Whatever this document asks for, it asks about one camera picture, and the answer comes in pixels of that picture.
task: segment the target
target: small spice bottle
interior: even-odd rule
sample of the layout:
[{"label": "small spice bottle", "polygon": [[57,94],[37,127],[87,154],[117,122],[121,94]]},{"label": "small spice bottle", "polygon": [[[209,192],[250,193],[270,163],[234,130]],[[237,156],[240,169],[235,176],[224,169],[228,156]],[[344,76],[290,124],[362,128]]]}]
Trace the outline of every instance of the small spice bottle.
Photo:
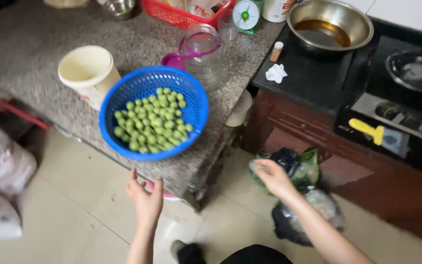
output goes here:
[{"label": "small spice bottle", "polygon": [[270,57],[270,61],[272,62],[277,62],[279,55],[281,54],[281,51],[283,50],[283,42],[276,42],[274,44],[274,48],[273,51],[271,52],[271,57]]}]

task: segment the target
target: green kitchen scale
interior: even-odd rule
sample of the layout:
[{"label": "green kitchen scale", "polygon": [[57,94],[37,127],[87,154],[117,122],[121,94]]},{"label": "green kitchen scale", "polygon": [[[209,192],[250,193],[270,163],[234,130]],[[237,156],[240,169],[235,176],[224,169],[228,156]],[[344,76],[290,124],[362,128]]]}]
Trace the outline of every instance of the green kitchen scale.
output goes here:
[{"label": "green kitchen scale", "polygon": [[262,9],[263,0],[240,0],[235,4],[234,10],[239,12],[242,18],[239,22],[239,31],[253,35],[255,33],[255,26],[260,20]]}]

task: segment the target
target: yellow handle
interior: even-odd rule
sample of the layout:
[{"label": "yellow handle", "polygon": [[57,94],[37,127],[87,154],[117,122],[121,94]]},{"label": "yellow handle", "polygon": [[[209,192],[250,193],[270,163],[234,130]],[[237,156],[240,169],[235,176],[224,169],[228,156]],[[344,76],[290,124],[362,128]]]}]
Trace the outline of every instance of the yellow handle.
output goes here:
[{"label": "yellow handle", "polygon": [[383,126],[378,126],[376,129],[374,129],[372,126],[360,121],[359,119],[356,118],[352,118],[349,120],[349,125],[356,129],[359,130],[363,133],[366,133],[368,135],[371,135],[372,137],[374,137],[374,144],[380,146],[380,144],[382,144],[382,139],[384,137],[384,127]]}]

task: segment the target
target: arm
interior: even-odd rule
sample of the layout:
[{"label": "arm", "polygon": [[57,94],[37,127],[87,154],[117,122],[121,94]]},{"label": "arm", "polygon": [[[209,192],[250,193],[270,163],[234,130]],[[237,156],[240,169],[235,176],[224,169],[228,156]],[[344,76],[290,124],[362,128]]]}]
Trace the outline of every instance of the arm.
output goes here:
[{"label": "arm", "polygon": [[163,181],[157,180],[150,193],[144,189],[146,182],[138,183],[136,169],[130,175],[125,192],[134,201],[137,225],[126,264],[152,264],[154,234],[164,204]]},{"label": "arm", "polygon": [[307,236],[320,255],[332,264],[374,264],[333,228],[296,190],[283,167],[271,160],[256,160],[258,176],[266,187],[297,215]]}]

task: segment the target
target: scale dial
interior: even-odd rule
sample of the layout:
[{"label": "scale dial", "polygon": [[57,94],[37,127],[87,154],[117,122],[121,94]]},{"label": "scale dial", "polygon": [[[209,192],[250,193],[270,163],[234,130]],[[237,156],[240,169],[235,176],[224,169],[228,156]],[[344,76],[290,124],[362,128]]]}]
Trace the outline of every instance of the scale dial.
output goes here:
[{"label": "scale dial", "polygon": [[234,10],[241,14],[242,20],[239,23],[239,28],[242,30],[249,30],[255,27],[260,19],[260,9],[250,0],[241,0],[235,5]]}]

